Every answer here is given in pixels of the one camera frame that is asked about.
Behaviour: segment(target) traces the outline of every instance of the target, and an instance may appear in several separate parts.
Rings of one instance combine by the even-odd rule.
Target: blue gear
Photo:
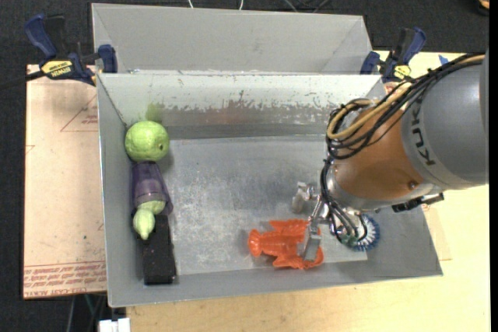
[[[360,217],[363,218],[363,221],[365,222],[366,235],[362,239],[356,241],[356,244],[352,248],[359,252],[367,252],[377,246],[381,233],[379,231],[379,225],[370,216],[361,215]]]

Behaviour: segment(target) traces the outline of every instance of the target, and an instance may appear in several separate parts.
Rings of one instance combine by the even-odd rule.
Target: gray bin
[[[110,306],[441,274],[420,210],[375,215],[381,241],[368,253],[325,235],[324,264],[307,271],[247,248],[251,229],[296,217],[299,182],[317,183],[331,109],[378,88],[359,75],[361,17],[93,5],[93,29],[120,67],[97,80]],[[146,119],[171,137],[160,169],[174,203],[172,285],[144,285],[130,223],[125,132]]]

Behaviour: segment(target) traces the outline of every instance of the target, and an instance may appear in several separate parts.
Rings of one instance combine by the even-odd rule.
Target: orange toy
[[[275,231],[262,234],[253,229],[249,233],[247,245],[253,256],[262,253],[276,256],[274,267],[292,267],[306,270],[318,266],[324,261],[321,247],[318,247],[315,261],[304,260],[297,254],[297,244],[304,241],[304,233],[308,226],[307,220],[294,218],[291,220],[271,220],[270,225]]]

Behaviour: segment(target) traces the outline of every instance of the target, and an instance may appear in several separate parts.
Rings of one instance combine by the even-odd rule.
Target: green ball
[[[170,136],[162,124],[152,121],[137,122],[126,132],[124,147],[135,162],[157,162],[167,154]]]

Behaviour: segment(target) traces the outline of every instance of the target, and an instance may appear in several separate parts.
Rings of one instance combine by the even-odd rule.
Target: blue clamp
[[[360,75],[372,75],[377,71],[377,67],[381,62],[381,55],[375,51],[371,51],[365,58],[361,69],[359,70]]]
[[[63,16],[45,19],[44,14],[36,14],[24,24],[24,32],[31,44],[44,54],[39,64],[40,71],[28,75],[28,80],[47,76],[49,79],[73,79],[94,86],[95,74],[87,64],[99,58],[103,60],[104,72],[117,72],[116,55],[109,44],[100,46],[97,53],[85,57],[66,51]]]
[[[419,53],[426,43],[426,34],[420,28],[404,28],[398,44],[381,63],[382,82],[400,82],[406,72],[399,73],[398,66],[408,65],[413,56]]]

